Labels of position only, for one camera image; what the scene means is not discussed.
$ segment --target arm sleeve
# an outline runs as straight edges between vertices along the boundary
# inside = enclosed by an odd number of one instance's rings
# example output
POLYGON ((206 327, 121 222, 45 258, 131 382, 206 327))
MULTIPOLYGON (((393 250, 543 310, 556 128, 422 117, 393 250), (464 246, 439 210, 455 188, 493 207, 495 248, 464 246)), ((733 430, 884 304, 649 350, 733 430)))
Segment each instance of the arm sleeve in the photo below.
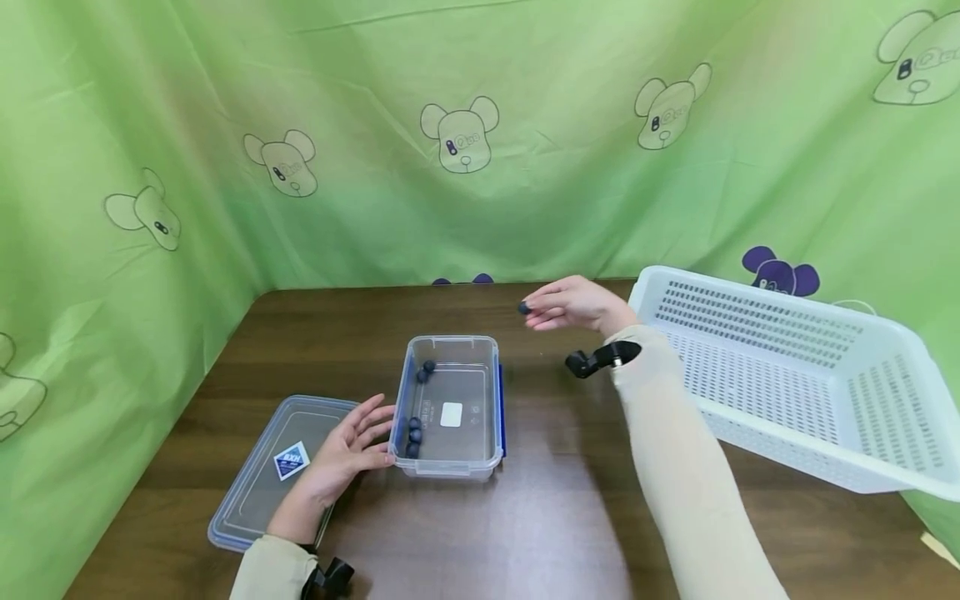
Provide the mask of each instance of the arm sleeve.
POLYGON ((684 388, 684 366, 646 325, 612 336, 640 355, 613 369, 636 475, 660 530, 683 600, 783 600, 786 592, 756 538, 730 464, 684 388))
POLYGON ((300 600, 317 557, 291 541, 263 536, 243 556, 230 600, 300 600))

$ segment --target plastic container lid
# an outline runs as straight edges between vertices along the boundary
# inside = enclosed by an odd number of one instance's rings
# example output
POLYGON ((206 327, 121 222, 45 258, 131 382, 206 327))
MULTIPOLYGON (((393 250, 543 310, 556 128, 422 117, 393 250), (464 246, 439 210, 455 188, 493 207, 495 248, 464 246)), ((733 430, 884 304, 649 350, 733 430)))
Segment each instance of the plastic container lid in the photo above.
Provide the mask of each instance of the plastic container lid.
MULTIPOLYGON (((356 402, 314 396, 290 396, 280 403, 227 496, 210 520, 206 534, 213 545, 246 552, 263 535, 286 495, 300 477, 294 472, 283 480, 274 457, 302 443, 313 457, 337 424, 356 407, 356 402)), ((332 507, 326 511, 316 543, 324 535, 332 507)))

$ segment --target green curtain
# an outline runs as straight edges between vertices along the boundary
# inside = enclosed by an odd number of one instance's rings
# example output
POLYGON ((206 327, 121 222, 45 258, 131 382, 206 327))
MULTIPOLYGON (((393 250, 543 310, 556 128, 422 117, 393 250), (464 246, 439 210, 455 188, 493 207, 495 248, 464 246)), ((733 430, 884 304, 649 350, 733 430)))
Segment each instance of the green curtain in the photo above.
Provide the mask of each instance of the green curtain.
POLYGON ((960 397, 953 11, 10 0, 0 595, 63 594, 275 288, 667 264, 866 302, 960 397))

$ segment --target hand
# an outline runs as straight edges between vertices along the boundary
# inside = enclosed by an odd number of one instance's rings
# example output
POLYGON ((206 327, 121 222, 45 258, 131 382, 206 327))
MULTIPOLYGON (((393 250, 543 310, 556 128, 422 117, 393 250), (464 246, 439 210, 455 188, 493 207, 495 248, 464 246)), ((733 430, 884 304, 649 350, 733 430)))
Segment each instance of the hand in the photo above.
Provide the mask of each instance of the hand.
POLYGON ((268 534, 294 543, 313 542, 324 511, 333 506, 357 473, 394 463, 395 458, 387 453, 387 442, 371 445, 394 424, 396 407, 380 406, 383 398, 378 394, 368 399, 334 427, 280 502, 267 527, 268 534))
POLYGON ((638 323, 627 302, 579 275, 548 283, 523 300, 531 310, 527 326, 535 331, 584 327, 606 339, 638 323))

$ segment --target sticker on lid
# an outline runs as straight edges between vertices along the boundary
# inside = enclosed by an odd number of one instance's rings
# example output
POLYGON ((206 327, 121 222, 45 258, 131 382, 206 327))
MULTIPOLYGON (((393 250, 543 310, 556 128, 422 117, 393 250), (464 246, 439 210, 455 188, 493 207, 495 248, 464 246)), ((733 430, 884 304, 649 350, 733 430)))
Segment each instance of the sticker on lid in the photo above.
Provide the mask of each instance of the sticker on lid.
POLYGON ((280 476, 280 481, 293 477, 309 464, 310 457, 306 455, 303 442, 293 444, 274 457, 274 466, 276 467, 276 474, 280 476))

